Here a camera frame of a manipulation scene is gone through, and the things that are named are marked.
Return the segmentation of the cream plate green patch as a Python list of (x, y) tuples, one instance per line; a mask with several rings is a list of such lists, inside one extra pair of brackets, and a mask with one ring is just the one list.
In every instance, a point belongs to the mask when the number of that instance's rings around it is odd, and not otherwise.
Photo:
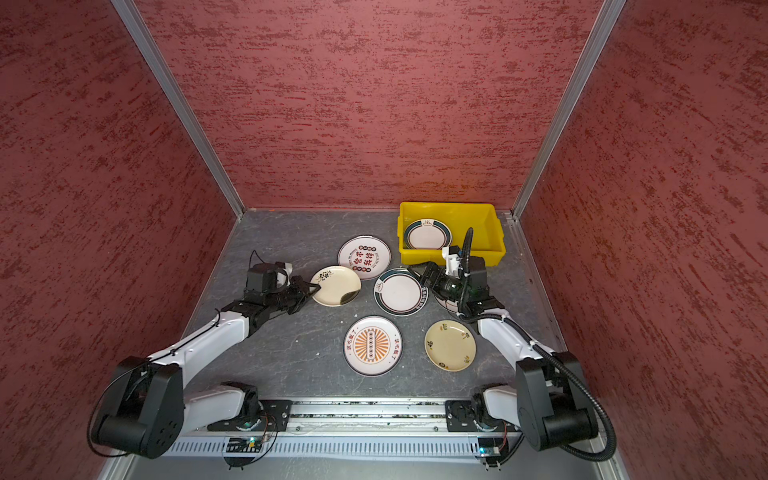
[(362, 288), (359, 276), (352, 269), (339, 265), (319, 270), (311, 283), (320, 287), (312, 299), (325, 307), (340, 307), (352, 302)]

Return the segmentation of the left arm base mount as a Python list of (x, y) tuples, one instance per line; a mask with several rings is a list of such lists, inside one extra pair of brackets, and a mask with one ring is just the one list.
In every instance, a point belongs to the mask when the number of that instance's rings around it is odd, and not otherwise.
[(290, 400), (259, 400), (257, 413), (220, 420), (207, 425), (206, 430), (237, 433), (284, 432), (290, 418), (292, 405), (293, 402)]

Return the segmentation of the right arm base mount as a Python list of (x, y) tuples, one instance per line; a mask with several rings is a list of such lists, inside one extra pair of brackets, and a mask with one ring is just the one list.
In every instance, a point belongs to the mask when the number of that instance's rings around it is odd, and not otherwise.
[(446, 424), (449, 432), (499, 432), (499, 421), (487, 413), (482, 400), (447, 400)]

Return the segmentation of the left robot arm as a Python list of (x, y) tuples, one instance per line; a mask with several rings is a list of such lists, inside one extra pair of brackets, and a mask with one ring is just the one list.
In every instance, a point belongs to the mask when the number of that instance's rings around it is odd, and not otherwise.
[(215, 423), (245, 431), (267, 429), (256, 387), (225, 382), (195, 395), (186, 394), (186, 387), (268, 321), (300, 311), (320, 289), (294, 274), (289, 263), (251, 267), (242, 298), (217, 310), (205, 326), (147, 357), (129, 356), (118, 364), (89, 417), (91, 452), (103, 458), (133, 454), (154, 459), (179, 436)]

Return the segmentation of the green red rim plate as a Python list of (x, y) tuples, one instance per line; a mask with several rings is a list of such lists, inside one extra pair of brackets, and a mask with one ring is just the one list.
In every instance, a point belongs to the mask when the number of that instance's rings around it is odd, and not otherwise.
[(451, 245), (453, 235), (447, 225), (436, 219), (420, 219), (404, 231), (405, 246), (417, 250), (441, 250)]

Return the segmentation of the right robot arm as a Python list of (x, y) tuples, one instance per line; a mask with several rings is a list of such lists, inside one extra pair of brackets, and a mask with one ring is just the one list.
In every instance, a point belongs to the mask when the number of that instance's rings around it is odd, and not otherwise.
[(424, 262), (407, 270), (515, 368), (512, 387), (481, 392), (483, 416), (514, 425), (537, 451), (558, 448), (594, 463), (614, 457), (615, 428), (578, 359), (546, 346), (512, 318), (491, 294), (482, 258), (460, 252), (444, 266)]

